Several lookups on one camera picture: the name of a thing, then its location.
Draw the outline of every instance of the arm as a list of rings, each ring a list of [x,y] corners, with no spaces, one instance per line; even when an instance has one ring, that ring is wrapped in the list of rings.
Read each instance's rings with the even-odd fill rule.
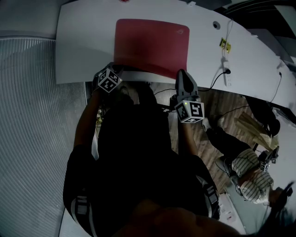
[[[191,124],[178,121],[179,155],[198,156],[196,143],[193,139]]]
[[[101,103],[102,93],[98,89],[93,92],[92,97],[79,119],[75,133],[74,147],[84,145],[88,149],[91,149],[96,128],[97,113]]]
[[[88,203],[94,167],[95,160],[91,152],[83,145],[76,146],[68,160],[63,190],[63,202],[67,211],[90,236],[93,235],[89,224]]]

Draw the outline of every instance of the metal grate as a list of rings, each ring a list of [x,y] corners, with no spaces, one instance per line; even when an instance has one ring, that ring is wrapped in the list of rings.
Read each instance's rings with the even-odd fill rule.
[[[83,83],[56,85],[55,41],[0,39],[0,236],[58,236]]]

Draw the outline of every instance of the cable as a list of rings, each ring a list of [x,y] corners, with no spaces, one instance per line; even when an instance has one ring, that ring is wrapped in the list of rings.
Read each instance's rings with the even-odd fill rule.
[[[228,32],[228,25],[229,25],[229,22],[227,23],[227,34],[226,34],[226,38],[225,38],[225,45],[224,47],[222,48],[222,56],[226,59],[226,46],[227,46],[227,42],[228,42],[228,38],[229,38],[229,35],[230,35],[230,32],[232,30],[232,26],[233,26],[233,19],[231,19],[231,27],[230,27],[230,30]]]
[[[230,113],[230,112],[232,112],[232,111],[234,111],[234,110],[237,110],[237,109],[244,108],[244,107],[250,107],[250,106],[242,106],[242,107],[239,107],[239,108],[236,108],[236,109],[230,110],[230,111],[226,112],[225,114]]]
[[[266,12],[266,11],[277,11],[277,9],[266,9],[266,10],[258,10],[253,12]]]
[[[278,93],[278,88],[279,88],[279,85],[281,84],[281,81],[282,81],[282,73],[280,72],[279,75],[281,76],[280,80],[279,80],[279,84],[277,86],[277,90],[276,90],[276,93],[274,95],[274,97],[272,98],[272,100],[270,101],[271,103],[273,102],[274,98],[276,97],[277,93]]]
[[[177,89],[165,89],[165,90],[163,90],[163,91],[168,91],[168,90],[177,90]]]
[[[221,76],[222,74],[225,74],[226,72],[222,72],[221,74],[219,74],[217,77],[216,77],[216,79],[215,79],[215,81],[214,81],[214,83],[213,83],[213,85],[209,88],[209,89],[206,89],[206,90],[198,90],[198,91],[202,91],[202,92],[205,92],[205,91],[209,91],[209,90],[211,90],[212,88],[213,88],[213,86],[214,86],[214,84],[215,84],[215,82],[217,81],[217,79],[219,78],[219,76]]]
[[[223,167],[224,167],[225,173],[226,173],[226,174],[228,175],[228,177],[230,178],[230,173],[228,173],[227,170],[225,169],[225,161],[226,161],[228,158],[229,158],[229,157],[226,157],[226,158],[225,158],[225,160],[224,160],[224,162],[223,162]],[[236,158],[234,158],[233,160],[235,160],[235,159],[247,159],[251,164],[257,166],[255,163],[251,162],[251,161],[248,159],[248,157],[236,157]]]
[[[223,13],[226,14],[227,11],[231,11],[231,10],[233,10],[234,8],[238,7],[238,6],[240,6],[240,5],[242,5],[242,4],[246,4],[246,3],[251,2],[251,1],[255,1],[255,0],[249,0],[249,1],[242,2],[242,3],[240,3],[240,4],[237,4],[237,5],[233,6],[232,8],[225,10]]]

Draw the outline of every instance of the white table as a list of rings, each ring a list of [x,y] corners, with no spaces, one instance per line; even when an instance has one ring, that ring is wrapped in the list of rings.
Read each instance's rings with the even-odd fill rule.
[[[150,19],[186,25],[190,29],[187,71],[200,87],[210,87],[222,72],[221,38],[230,19],[178,0],[79,0],[61,8],[56,37],[57,83],[91,81],[93,75],[113,61],[115,27],[119,19]],[[213,27],[217,21],[221,28]],[[282,81],[274,103],[296,114],[295,78],[281,60],[259,39],[237,23],[229,36],[232,87],[221,76],[215,89],[270,101]],[[174,83],[163,76],[127,72],[123,79]]]

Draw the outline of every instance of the black cable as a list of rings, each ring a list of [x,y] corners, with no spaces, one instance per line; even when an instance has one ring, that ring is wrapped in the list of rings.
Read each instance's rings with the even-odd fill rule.
[[[168,90],[177,90],[177,89],[170,88],[170,89],[165,89],[165,90],[163,90],[163,91],[168,91]]]
[[[228,158],[229,158],[229,157],[226,157],[225,160],[223,161],[223,167],[224,167],[225,173],[226,173],[227,176],[230,178],[230,173],[228,173],[227,170],[225,169],[225,161],[226,161]],[[235,160],[235,159],[247,159],[251,164],[257,166],[255,163],[253,163],[252,161],[250,161],[250,160],[248,159],[248,157],[237,157],[237,158],[234,158],[234,160]]]
[[[250,106],[242,106],[242,107],[239,107],[239,108],[236,108],[236,109],[230,110],[230,111],[226,112],[225,114],[230,113],[230,112],[232,112],[232,111],[234,111],[234,110],[237,110],[237,109],[244,108],[244,107],[250,107]]]
[[[281,76],[281,79],[279,80],[279,84],[278,84],[278,86],[277,86],[276,93],[275,93],[274,97],[272,98],[272,100],[270,101],[271,103],[273,102],[274,98],[276,97],[276,95],[277,95],[277,93],[278,93],[279,85],[281,84],[281,81],[282,81],[282,73],[280,72],[279,75]]]
[[[221,76],[222,74],[225,74],[226,72],[222,72],[221,74],[219,74],[217,77],[216,77],[216,79],[215,79],[215,81],[214,81],[214,83],[213,83],[213,85],[209,88],[209,89],[206,89],[206,90],[198,90],[198,91],[202,91],[202,92],[206,92],[206,91],[209,91],[209,90],[211,90],[212,88],[213,88],[213,86],[214,86],[214,84],[215,84],[215,82],[217,81],[217,79],[219,78],[219,76]]]

